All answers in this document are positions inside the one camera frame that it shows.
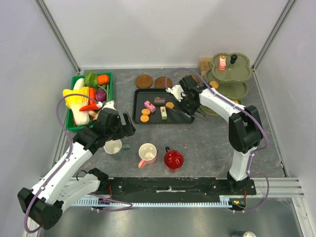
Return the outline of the chocolate layer cake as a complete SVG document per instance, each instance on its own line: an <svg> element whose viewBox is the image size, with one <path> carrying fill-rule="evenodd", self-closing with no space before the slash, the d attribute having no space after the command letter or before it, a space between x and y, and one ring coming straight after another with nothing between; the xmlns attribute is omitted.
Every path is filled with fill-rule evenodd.
<svg viewBox="0 0 316 237"><path fill-rule="evenodd" d="M166 104L166 99L162 98L162 97L155 97L154 98L154 105L161 107L161 106L165 106Z"/></svg>

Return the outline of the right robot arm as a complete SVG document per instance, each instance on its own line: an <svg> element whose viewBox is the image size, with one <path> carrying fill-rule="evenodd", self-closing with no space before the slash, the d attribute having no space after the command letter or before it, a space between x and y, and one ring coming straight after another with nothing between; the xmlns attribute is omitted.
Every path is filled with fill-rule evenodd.
<svg viewBox="0 0 316 237"><path fill-rule="evenodd" d="M228 123L229 143L234 154L226 188L229 193L238 194L249 180L250 161L263 138L257 108L233 102L210 85L198 84L192 76L182 78L166 92L172 94L176 105L187 114L192 116L200 106L205 106Z"/></svg>

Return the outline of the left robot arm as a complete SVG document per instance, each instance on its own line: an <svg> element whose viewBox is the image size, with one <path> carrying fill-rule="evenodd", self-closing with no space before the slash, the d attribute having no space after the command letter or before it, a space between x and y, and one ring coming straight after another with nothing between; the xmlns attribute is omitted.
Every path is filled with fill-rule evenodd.
<svg viewBox="0 0 316 237"><path fill-rule="evenodd" d="M85 195L108 190L108 176L97 168L92 169L79 181L70 186L67 182L74 173L90 159L106 142L120 140L134 135L136 129L127 112L123 113L125 124L114 107L104 107L96 120L79 130L71 139L70 146L54 167L31 189L22 188L18 200L25 213L24 228L28 219L38 224L38 228L48 230L61 218L63 212Z"/></svg>

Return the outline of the pink striped cake slice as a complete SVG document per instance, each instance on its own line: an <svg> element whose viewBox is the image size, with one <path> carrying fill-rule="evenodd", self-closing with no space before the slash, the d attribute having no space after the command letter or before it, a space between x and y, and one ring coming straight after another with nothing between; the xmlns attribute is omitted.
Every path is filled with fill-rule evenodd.
<svg viewBox="0 0 316 237"><path fill-rule="evenodd" d="M226 56L225 55L220 55L219 56L219 62L218 62L218 70L224 71L226 69Z"/></svg>

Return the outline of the metal tongs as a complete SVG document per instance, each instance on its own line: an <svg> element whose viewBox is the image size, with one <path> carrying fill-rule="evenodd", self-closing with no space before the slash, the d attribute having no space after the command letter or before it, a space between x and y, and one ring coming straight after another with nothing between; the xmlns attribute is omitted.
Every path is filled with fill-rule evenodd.
<svg viewBox="0 0 316 237"><path fill-rule="evenodd" d="M183 114L183 115L185 115L185 116L188 117L188 118L206 119L206 116L205 116L205 115L202 115L202 114L200 114L200 115L190 115L190 114L188 114L188 113L185 113L185 112L183 112L183 111L170 108L170 107L168 107L168 106L166 106L166 108L167 108L168 110L173 111L173 112L176 112L176 113L179 113L179 114Z"/></svg>

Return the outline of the green white cake slice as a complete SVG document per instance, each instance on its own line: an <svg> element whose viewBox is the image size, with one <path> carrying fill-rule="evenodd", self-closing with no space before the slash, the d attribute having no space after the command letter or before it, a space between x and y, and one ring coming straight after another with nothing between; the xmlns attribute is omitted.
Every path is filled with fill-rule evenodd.
<svg viewBox="0 0 316 237"><path fill-rule="evenodd" d="M161 119L166 120L167 119L167 112L166 112L165 106L160 107L160 113L161 113Z"/></svg>

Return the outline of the pink cake with cherry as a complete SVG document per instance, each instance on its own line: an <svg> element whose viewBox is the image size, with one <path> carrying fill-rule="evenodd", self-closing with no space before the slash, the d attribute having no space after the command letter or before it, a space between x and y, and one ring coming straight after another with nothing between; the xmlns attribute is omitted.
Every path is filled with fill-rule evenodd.
<svg viewBox="0 0 316 237"><path fill-rule="evenodd" d="M156 107L154 104L152 104L150 101L145 101L144 102L144 106L146 109L148 109L151 113L155 112L156 111Z"/></svg>

